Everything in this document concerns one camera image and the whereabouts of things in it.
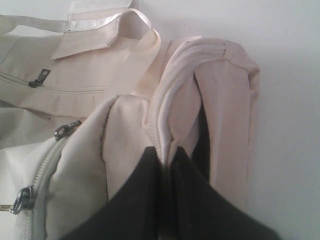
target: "zipper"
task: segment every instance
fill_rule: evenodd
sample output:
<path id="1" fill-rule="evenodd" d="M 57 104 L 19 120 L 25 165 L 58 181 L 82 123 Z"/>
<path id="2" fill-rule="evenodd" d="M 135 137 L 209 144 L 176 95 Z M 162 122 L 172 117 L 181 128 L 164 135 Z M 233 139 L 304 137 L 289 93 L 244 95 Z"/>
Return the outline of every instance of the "zipper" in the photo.
<path id="1" fill-rule="evenodd" d="M 78 89 L 59 89 L 43 85 L 43 80 L 35 81 L 25 81 L 17 77 L 10 76 L 6 73 L 0 72 L 0 81 L 26 86 L 27 88 L 38 88 L 44 91 L 53 92 L 53 93 L 62 93 L 62 94 L 102 94 L 106 90 L 105 86 L 96 86 L 96 87 L 84 87 Z"/>
<path id="2" fill-rule="evenodd" d="M 62 151 L 64 144 L 67 141 L 67 138 L 75 132 L 76 128 L 81 125 L 81 121 L 75 121 L 67 125 L 59 127 L 55 133 L 55 143 L 49 148 L 48 154 L 43 158 L 38 169 L 35 171 L 32 181 L 29 186 L 22 188 L 16 196 L 16 199 L 13 205 L 0 205 L 0 211 L 9 212 L 14 215 L 18 215 L 21 211 L 31 211 L 31 214 L 26 214 L 24 220 L 24 239 L 32 240 L 33 238 L 33 210 L 35 208 L 35 202 L 38 197 L 38 194 L 42 190 L 43 182 L 50 178 L 46 171 L 50 168 L 52 164 L 51 161 L 57 158 L 56 154 L 59 154 Z"/>

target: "white wall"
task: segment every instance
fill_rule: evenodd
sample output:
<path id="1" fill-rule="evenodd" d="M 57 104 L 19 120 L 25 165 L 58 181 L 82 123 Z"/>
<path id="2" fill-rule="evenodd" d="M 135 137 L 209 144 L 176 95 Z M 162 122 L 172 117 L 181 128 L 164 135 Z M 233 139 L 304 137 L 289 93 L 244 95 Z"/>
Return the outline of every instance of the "white wall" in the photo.
<path id="1" fill-rule="evenodd" d="M 65 19 L 71 0 L 1 0 L 1 14 Z M 163 39 L 242 44 L 261 67 L 248 210 L 285 240 L 320 240 L 320 1 L 136 0 Z M 16 33 L 46 34 L 21 27 Z"/>

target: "zipper pull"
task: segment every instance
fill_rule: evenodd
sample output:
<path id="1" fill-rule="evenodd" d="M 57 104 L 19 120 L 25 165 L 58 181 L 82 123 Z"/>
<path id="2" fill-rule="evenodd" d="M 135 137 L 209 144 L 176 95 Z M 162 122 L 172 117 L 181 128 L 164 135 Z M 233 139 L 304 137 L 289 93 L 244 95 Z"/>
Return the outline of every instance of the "zipper pull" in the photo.
<path id="1" fill-rule="evenodd" d="M 32 186 L 22 188 L 16 196 L 13 205 L 0 205 L 1 212 L 17 215 L 21 210 L 31 210 L 35 203 L 35 193 Z"/>
<path id="2" fill-rule="evenodd" d="M 48 69 L 42 69 L 42 71 L 41 71 L 40 75 L 38 76 L 38 78 L 36 80 L 34 80 L 34 81 L 30 81 L 29 82 L 29 86 L 31 88 L 36 88 L 36 87 L 41 86 L 44 83 L 44 81 L 46 80 L 46 78 L 48 77 L 50 72 L 51 71 L 48 70 Z"/>
<path id="3" fill-rule="evenodd" d="M 62 125 L 59 127 L 55 133 L 54 137 L 56 141 L 59 141 L 60 139 L 64 138 L 65 136 L 71 135 L 77 127 L 79 127 L 82 124 L 80 120 L 72 122 L 68 125 Z"/>

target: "cream canvas bag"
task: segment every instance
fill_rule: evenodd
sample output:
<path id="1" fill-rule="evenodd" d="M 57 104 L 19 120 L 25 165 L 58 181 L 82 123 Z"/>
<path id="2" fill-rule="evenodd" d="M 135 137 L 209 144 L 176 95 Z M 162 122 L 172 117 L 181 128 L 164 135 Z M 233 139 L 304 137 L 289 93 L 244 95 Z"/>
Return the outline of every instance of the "cream canvas bag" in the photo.
<path id="1" fill-rule="evenodd" d="M 76 2 L 66 21 L 0 15 L 1 239 L 74 230 L 117 195 L 147 147 L 165 171 L 178 146 L 191 159 L 206 146 L 195 164 L 245 209 L 259 68 L 225 40 L 161 46 L 129 5 Z M 128 13 L 149 28 L 141 40 L 119 36 Z M 63 35 L 7 34 L 17 25 Z"/>

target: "canvas bag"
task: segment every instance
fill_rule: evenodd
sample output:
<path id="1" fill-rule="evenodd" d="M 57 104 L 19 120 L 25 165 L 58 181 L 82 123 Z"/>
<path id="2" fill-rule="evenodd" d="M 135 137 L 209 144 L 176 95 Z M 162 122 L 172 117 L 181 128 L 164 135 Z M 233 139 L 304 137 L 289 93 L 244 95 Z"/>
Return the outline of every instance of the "canvas bag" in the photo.
<path id="1" fill-rule="evenodd" d="M 98 18 L 93 29 L 101 30 L 100 22 L 108 23 L 128 11 L 133 10 L 122 10 L 109 20 Z M 43 239 L 45 235 L 57 239 L 83 223 L 117 193 L 147 146 L 155 146 L 164 166 L 170 165 L 177 146 L 191 155 L 199 138 L 202 102 L 210 129 L 210 183 L 244 209 L 259 69 L 243 48 L 224 40 L 192 37 L 173 41 L 159 51 L 160 38 L 151 30 L 136 46 L 134 39 L 110 37 L 110 46 L 99 42 L 98 46 L 90 44 L 91 50 L 81 46 L 74 50 L 64 40 L 72 43 L 80 38 L 66 35 L 92 30 L 62 28 L 72 26 L 72 17 L 76 18 L 70 14 L 67 23 L 51 29 L 67 31 L 62 41 L 57 36 L 24 38 L 20 43 L 15 37 L 1 39 L 1 158 L 5 159 L 1 202 L 14 201 L 17 192 L 28 186 L 26 179 L 39 179 L 33 176 L 41 163 L 48 159 L 52 163 L 39 183 L 41 191 L 36 191 L 36 208 L 17 216 L 17 239 Z M 28 18 L 20 21 L 44 28 Z M 38 62 L 28 66 L 30 61 L 22 56 L 30 56 L 31 45 L 41 49 L 36 51 L 41 56 L 33 55 Z M 46 62 L 50 56 L 56 60 Z M 42 69 L 49 68 L 43 86 L 32 89 L 17 81 L 34 81 Z M 78 125 L 78 119 L 86 120 L 68 139 L 46 140 L 60 125 Z M 64 126 L 62 132 L 74 125 Z M 8 213 L 1 213 L 1 223 L 10 228 L 8 218 Z"/>

